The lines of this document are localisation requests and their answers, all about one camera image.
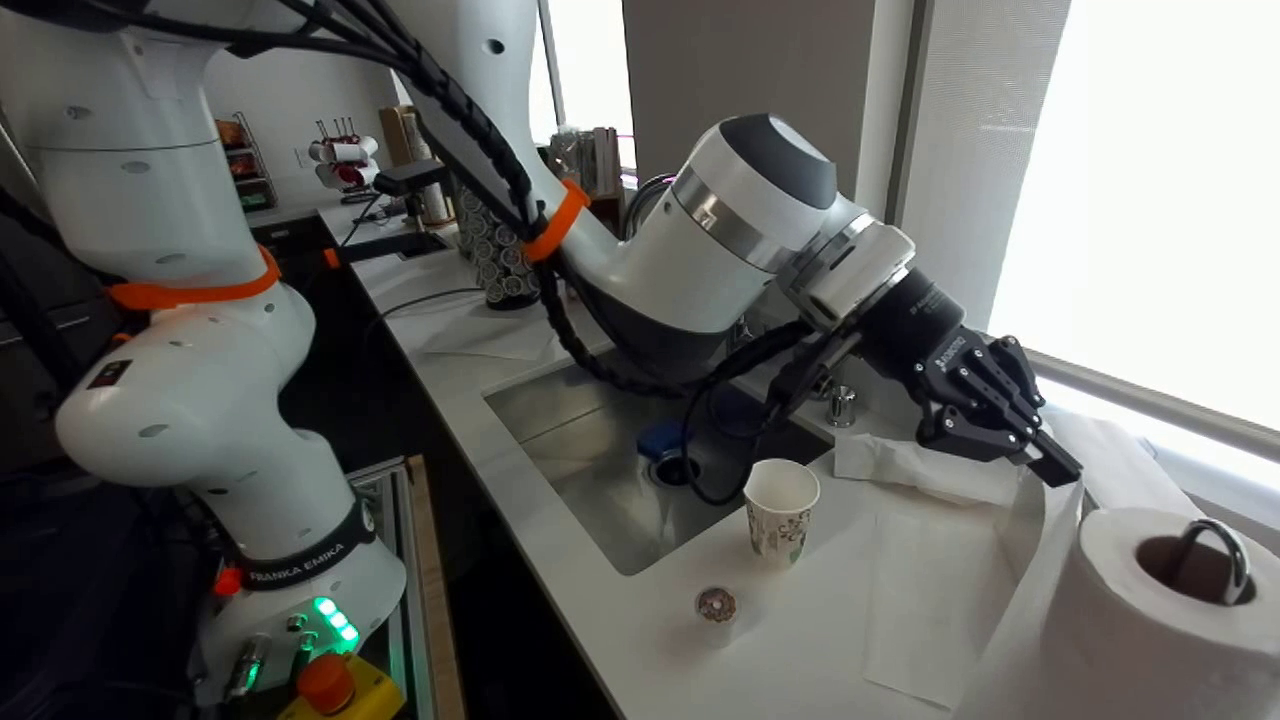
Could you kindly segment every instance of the green light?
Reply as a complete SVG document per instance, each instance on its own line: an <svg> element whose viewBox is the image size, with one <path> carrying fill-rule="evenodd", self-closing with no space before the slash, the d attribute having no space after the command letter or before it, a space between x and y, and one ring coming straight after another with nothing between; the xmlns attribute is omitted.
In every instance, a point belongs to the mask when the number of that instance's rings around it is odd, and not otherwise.
<svg viewBox="0 0 1280 720"><path fill-rule="evenodd" d="M258 689L259 675L265 675L265 665L248 665L245 682Z"/></svg>
<svg viewBox="0 0 1280 720"><path fill-rule="evenodd" d="M353 650L362 650L362 629L353 624L349 611L342 611L342 602L334 596L318 596L312 611L322 611L322 636L312 641L312 648L304 648L309 657L322 657L322 650L353 657Z"/></svg>

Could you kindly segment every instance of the black cable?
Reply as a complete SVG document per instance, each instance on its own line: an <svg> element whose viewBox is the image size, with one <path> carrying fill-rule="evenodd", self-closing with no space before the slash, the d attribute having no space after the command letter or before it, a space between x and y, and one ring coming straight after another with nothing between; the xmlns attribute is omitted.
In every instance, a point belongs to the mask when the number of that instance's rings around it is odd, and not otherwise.
<svg viewBox="0 0 1280 720"><path fill-rule="evenodd" d="M334 36L349 40L349 43L369 43L369 49L378 43L372 36L366 36L366 31L349 28L345 21L338 21L338 14L329 11L329 0L318 0L318 2L279 0L279 2L292 8L297 14L304 14L309 23L318 23L318 28L334 31Z"/></svg>
<svg viewBox="0 0 1280 720"><path fill-rule="evenodd" d="M647 177L635 195L627 201L623 209L623 238L635 236L639 218L647 216L647 209L676 185L676 177L660 170L660 177Z"/></svg>
<svg viewBox="0 0 1280 720"><path fill-rule="evenodd" d="M417 298L405 298L405 305L383 307L383 320L395 315L395 311L405 311L405 307L412 307L412 305L433 305L433 298L441 298L441 295L467 295L467 290L484 290L484 289L448 289L448 290L417 295Z"/></svg>
<svg viewBox="0 0 1280 720"><path fill-rule="evenodd" d="M526 229L526 223L512 216L512 209L504 209L499 201L493 201L489 187L480 185L480 177L471 177L471 169L467 169L464 161L456 161L456 153L451 153L448 144L441 144L441 141L433 135L433 127L424 122L424 112L412 112L412 116L417 116L420 141L448 165L448 177L460 181L460 185L467 185L471 195L476 195L504 229L512 229L512 231Z"/></svg>
<svg viewBox="0 0 1280 720"><path fill-rule="evenodd" d="M369 2L395 36L412 40L400 14L383 0L369 0Z"/></svg>
<svg viewBox="0 0 1280 720"><path fill-rule="evenodd" d="M690 387L697 384L655 384L655 379L639 379L639 374L623 374L618 366L610 366L600 355L588 350L588 345L575 334L566 298L560 298L560 280L552 258L533 266L537 276L537 295L546 298L549 325L560 334L560 348L597 379L623 387L634 395L660 395L660 398L681 398Z"/></svg>
<svg viewBox="0 0 1280 720"><path fill-rule="evenodd" d="M353 218L349 236L338 238L338 249L349 249L349 244L353 244L353 236L362 231L362 223L369 218L369 211L372 211L378 201L382 201L382 190L369 195L369 205L366 205L362 216Z"/></svg>
<svg viewBox="0 0 1280 720"><path fill-rule="evenodd" d="M366 43L345 43L345 40L324 40L324 36L292 36L292 31L190 23L190 21L173 21L173 14L128 11L128 8L116 8L104 0L88 0L88 2L119 23L150 28L150 31L170 31L170 36L190 36L190 40L207 40L207 43L304 49L304 53L362 57L372 62L400 69L395 57L389 57L382 49L366 49Z"/></svg>
<svg viewBox="0 0 1280 720"><path fill-rule="evenodd" d="M383 23L383 14L369 8L369 0L338 0L338 2L372 36L382 36L400 58L417 58L412 36Z"/></svg>
<svg viewBox="0 0 1280 720"><path fill-rule="evenodd" d="M498 169L498 177L509 185L509 201L518 209L518 218L509 223L521 238L537 238L537 231L546 229L546 218L533 209L533 181L521 165L521 156L512 153L512 144L504 141L504 132L489 118L489 112L433 58L433 53L424 43L412 40L412 69L405 73L405 78L412 78L412 88L420 88L424 95L433 95L445 116L451 116L471 144L489 156L489 165Z"/></svg>
<svg viewBox="0 0 1280 720"><path fill-rule="evenodd" d="M803 320L793 320L793 325L779 325L764 334L756 334L753 345L743 345L741 350L732 350L724 365L716 365L690 395L684 405L684 414L681 414L681 459L684 459L684 477L690 477L690 487L693 494L700 494L704 503L730 503L738 498L741 485L732 485L730 494L713 494L708 487L700 487L700 477L697 477L697 464L693 464L693 452L690 452L690 441L697 432L697 412L700 405L730 379L738 374L748 374L753 366L776 359L779 350L798 348L812 327ZM768 429L786 414L786 407L768 407L764 425L756 429L756 443L753 443L753 455L759 455L759 443L768 435Z"/></svg>

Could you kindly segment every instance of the wall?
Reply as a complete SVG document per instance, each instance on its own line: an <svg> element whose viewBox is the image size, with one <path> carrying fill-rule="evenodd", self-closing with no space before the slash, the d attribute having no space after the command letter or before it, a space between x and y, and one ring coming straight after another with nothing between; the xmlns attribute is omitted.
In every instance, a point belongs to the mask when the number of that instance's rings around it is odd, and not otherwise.
<svg viewBox="0 0 1280 720"><path fill-rule="evenodd" d="M342 195L318 181L309 161L309 144L322 135L318 118L334 127L338 116L353 116L362 132L383 144L378 108L391 98L383 69L345 57L267 53L235 58L220 53L207 69L212 112L245 112L283 205L334 205Z"/></svg>
<svg viewBox="0 0 1280 720"><path fill-rule="evenodd" d="M639 177L724 116L776 112L884 211L912 0L634 0Z"/></svg>
<svg viewBox="0 0 1280 720"><path fill-rule="evenodd" d="M905 229L919 266L990 325L1067 0L930 0Z"/></svg>

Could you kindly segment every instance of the paper towel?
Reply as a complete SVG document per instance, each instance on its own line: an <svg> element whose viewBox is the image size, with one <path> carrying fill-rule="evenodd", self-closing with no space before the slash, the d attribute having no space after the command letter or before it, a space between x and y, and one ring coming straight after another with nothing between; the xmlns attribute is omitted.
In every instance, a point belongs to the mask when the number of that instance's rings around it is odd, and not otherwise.
<svg viewBox="0 0 1280 720"><path fill-rule="evenodd" d="M1046 487L1023 464L968 459L888 435L838 435L832 477L899 487L954 506L991 506L1001 552L1012 576L1033 565L1046 517L1059 512L1067 487Z"/></svg>
<svg viewBox="0 0 1280 720"><path fill-rule="evenodd" d="M1238 609L1180 596L1135 560L1144 540L1180 536L1193 520L1099 506L1063 532L1063 572L1030 572L1035 589L1012 600L955 717L1280 720L1280 560L1240 536L1257 596Z"/></svg>
<svg viewBox="0 0 1280 720"><path fill-rule="evenodd" d="M1160 459L1125 429L1093 414L1049 412L1059 443L1084 464L1084 487L1096 506L1198 512Z"/></svg>

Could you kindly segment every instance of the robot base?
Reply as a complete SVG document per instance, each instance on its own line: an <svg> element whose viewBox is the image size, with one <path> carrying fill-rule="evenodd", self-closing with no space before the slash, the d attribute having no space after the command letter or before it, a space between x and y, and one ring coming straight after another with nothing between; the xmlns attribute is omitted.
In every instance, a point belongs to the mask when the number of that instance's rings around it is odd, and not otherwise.
<svg viewBox="0 0 1280 720"><path fill-rule="evenodd" d="M297 657L362 650L395 611L405 583L405 565L389 543L369 540L304 583L232 596L200 629L197 704L212 709L232 694L279 689Z"/></svg>

